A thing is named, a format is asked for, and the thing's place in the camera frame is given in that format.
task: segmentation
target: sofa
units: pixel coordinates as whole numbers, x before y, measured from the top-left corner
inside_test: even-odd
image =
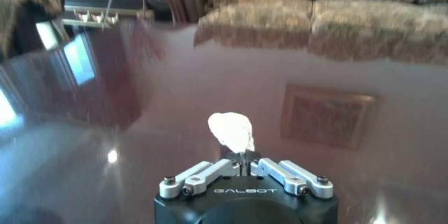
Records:
[[[167,0],[195,43],[306,48],[334,60],[448,63],[448,0]]]

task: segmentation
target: white object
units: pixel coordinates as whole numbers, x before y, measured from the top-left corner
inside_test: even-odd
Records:
[[[255,151],[252,124],[246,115],[235,112],[215,113],[208,118],[210,131],[232,152]]]
[[[114,164],[119,160],[119,153],[115,149],[107,154],[107,161]]]

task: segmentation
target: glossy table surface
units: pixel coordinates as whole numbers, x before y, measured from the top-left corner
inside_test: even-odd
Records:
[[[194,46],[195,29],[123,22],[3,64],[0,223],[152,223],[163,177],[226,153],[207,119],[227,111],[263,156],[330,177],[340,223],[447,223],[448,68]],[[286,137],[288,85],[374,99],[355,145],[319,108]]]

